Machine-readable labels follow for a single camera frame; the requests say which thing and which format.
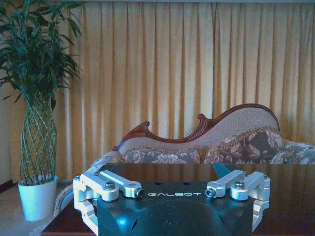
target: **baseboard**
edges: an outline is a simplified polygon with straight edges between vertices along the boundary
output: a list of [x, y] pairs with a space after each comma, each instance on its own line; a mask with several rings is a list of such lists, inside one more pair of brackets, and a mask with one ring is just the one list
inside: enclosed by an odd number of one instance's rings
[[4, 192], [5, 190], [8, 190], [9, 188], [12, 188], [15, 185], [16, 185], [16, 183], [13, 183], [12, 180], [9, 180], [8, 182], [1, 184], [0, 185], [0, 193]]

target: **braided bamboo stalk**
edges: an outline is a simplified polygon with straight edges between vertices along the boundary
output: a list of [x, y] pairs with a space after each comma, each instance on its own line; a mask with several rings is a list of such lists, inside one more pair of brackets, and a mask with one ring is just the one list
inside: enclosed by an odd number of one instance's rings
[[49, 99], [26, 99], [26, 114], [21, 134], [20, 174], [24, 185], [54, 180], [57, 130]]

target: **white flower pot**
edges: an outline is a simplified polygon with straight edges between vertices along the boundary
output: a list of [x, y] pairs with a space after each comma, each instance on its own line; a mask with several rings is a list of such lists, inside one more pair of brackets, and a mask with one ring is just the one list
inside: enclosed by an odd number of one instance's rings
[[57, 176], [51, 182], [24, 186], [18, 182], [24, 217], [27, 221], [41, 220], [49, 216], [55, 205]]

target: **sofa armrest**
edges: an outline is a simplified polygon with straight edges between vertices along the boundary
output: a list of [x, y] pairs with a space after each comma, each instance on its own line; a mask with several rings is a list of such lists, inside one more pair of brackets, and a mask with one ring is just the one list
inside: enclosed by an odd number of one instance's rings
[[[121, 162], [123, 156], [118, 151], [109, 151], [100, 159], [96, 160], [87, 172], [95, 173], [107, 163]], [[73, 185], [70, 184], [61, 191], [55, 202], [54, 217], [56, 217], [73, 200]]]

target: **screw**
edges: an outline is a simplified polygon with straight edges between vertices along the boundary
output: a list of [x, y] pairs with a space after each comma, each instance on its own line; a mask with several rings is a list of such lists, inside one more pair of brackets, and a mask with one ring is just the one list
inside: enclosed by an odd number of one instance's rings
[[141, 198], [141, 197], [143, 197], [143, 195], [144, 195], [144, 191], [143, 191], [143, 189], [138, 189], [137, 191], [136, 191], [136, 198]]
[[105, 183], [105, 190], [111, 190], [115, 188], [115, 183], [113, 181], [108, 181]]
[[213, 198], [216, 195], [216, 192], [214, 189], [212, 188], [208, 188], [205, 191], [206, 196], [208, 196], [209, 198]]
[[237, 189], [243, 189], [243, 188], [245, 188], [245, 183], [243, 181], [237, 181], [237, 182], [235, 182], [234, 186]]

